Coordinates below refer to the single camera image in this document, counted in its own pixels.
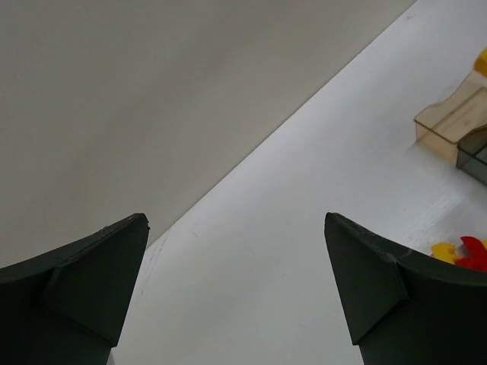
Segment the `yellow curved lego brick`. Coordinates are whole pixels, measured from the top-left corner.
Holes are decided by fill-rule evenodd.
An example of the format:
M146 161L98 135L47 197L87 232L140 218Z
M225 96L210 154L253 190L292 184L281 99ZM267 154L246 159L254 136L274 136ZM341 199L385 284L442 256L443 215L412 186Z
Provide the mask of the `yellow curved lego brick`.
M484 50L481 51L479 56L476 58L473 65L473 71L480 73L485 78L487 77L487 49L486 48L484 48Z

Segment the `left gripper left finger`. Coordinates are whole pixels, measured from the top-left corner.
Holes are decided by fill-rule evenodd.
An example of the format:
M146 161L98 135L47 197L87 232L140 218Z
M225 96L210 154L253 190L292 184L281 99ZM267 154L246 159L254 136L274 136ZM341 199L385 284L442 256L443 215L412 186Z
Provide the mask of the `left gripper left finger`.
M1 269L3 364L106 364L145 254L137 213Z

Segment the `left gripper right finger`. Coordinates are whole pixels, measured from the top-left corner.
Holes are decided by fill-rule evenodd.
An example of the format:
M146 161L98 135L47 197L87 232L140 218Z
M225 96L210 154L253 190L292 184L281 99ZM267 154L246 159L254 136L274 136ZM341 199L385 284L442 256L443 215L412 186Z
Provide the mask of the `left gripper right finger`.
M486 275L327 213L324 236L365 364L484 364Z

